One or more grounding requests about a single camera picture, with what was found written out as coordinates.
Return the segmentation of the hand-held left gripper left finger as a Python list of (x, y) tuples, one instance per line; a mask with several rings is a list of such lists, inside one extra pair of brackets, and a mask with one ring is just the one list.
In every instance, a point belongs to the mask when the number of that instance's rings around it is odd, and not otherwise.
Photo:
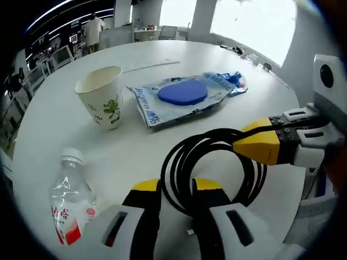
[(159, 179), (137, 183), (86, 227), (86, 258), (154, 259), (161, 204)]

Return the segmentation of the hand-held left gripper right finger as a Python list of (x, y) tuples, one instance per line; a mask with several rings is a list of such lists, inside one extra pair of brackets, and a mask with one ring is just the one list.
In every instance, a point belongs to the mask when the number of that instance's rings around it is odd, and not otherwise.
[(298, 246), (279, 242), (267, 223), (240, 203), (233, 204), (221, 185), (192, 181), (193, 231), (202, 259), (297, 259)]

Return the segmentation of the person's right hand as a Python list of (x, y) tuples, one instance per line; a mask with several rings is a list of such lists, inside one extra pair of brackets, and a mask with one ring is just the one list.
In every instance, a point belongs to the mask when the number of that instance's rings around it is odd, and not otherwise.
[(346, 184), (346, 144), (329, 154), (324, 162), (324, 170), (336, 195), (340, 195)]

